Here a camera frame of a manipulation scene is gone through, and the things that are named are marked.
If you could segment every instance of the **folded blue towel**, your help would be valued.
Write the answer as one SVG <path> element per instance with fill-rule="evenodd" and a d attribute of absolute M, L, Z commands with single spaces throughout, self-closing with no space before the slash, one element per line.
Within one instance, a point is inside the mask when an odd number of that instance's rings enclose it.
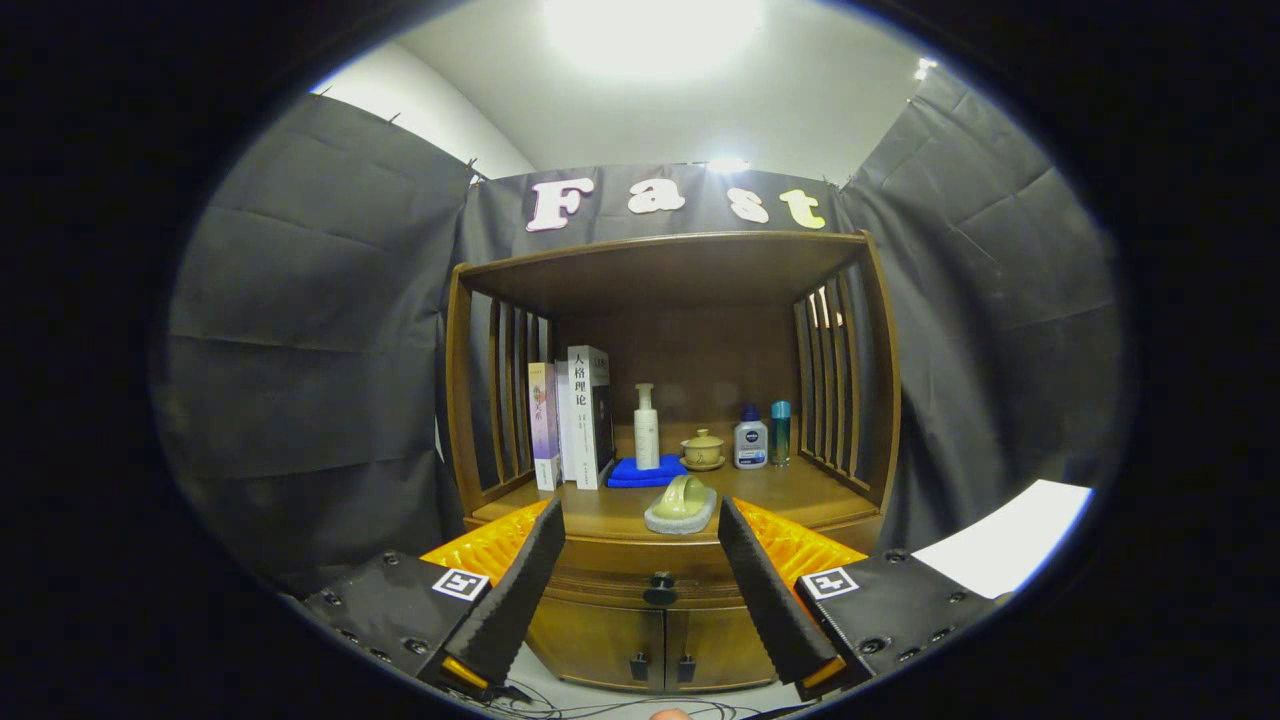
<path fill-rule="evenodd" d="M 613 468 L 608 486 L 611 488 L 653 488 L 667 486 L 677 477 L 687 474 L 689 470 L 680 464 L 678 455 L 658 457 L 658 466 L 653 470 L 637 470 L 635 457 L 623 457 Z"/>

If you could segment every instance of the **cabinet door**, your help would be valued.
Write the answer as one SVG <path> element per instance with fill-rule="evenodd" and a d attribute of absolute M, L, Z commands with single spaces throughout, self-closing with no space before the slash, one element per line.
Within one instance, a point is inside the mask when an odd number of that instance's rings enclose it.
<path fill-rule="evenodd" d="M 681 678 L 681 662 L 691 678 Z M 773 682 L 773 662 L 746 607 L 667 610 L 667 692 Z"/>
<path fill-rule="evenodd" d="M 600 607 L 543 597 L 529 625 L 534 655 L 564 680 L 631 691 L 662 691 L 660 610 Z M 643 655 L 644 679 L 632 660 Z"/>

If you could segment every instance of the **saucer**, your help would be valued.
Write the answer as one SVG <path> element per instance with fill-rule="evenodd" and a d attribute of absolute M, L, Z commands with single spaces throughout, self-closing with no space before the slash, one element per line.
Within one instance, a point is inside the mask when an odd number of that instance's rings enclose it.
<path fill-rule="evenodd" d="M 681 457 L 680 464 L 684 465 L 685 468 L 689 468 L 690 470 L 714 470 L 716 468 L 723 465 L 726 460 L 728 459 L 722 455 L 718 461 L 712 462 L 710 465 L 694 465 L 692 462 L 689 461 L 687 457 Z"/>

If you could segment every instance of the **white book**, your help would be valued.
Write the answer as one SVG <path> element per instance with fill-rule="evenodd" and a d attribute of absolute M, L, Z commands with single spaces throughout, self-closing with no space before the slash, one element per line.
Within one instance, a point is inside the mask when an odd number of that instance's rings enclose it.
<path fill-rule="evenodd" d="M 609 400 L 609 356 L 595 347 L 568 348 L 570 392 L 572 395 L 575 482 L 579 489 L 599 488 L 600 477 L 609 471 L 616 452 L 613 407 Z"/>
<path fill-rule="evenodd" d="M 561 474 L 564 482 L 577 480 L 573 456 L 573 393 L 568 382 L 568 361 L 556 363 L 556 423 L 559 425 Z"/>
<path fill-rule="evenodd" d="M 529 364 L 529 433 L 538 489 L 561 484 L 559 424 L 556 421 L 556 363 Z"/>

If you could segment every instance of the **ceiling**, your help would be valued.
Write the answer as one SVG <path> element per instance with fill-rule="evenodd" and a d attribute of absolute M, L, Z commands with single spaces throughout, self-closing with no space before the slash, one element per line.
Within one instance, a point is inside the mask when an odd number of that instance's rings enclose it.
<path fill-rule="evenodd" d="M 398 38 L 539 170 L 739 158 L 838 184 L 918 83 L 918 49 L 817 1 L 595 0 L 616 22 L 586 28 L 594 9 L 547 1 L 474 0 Z"/>

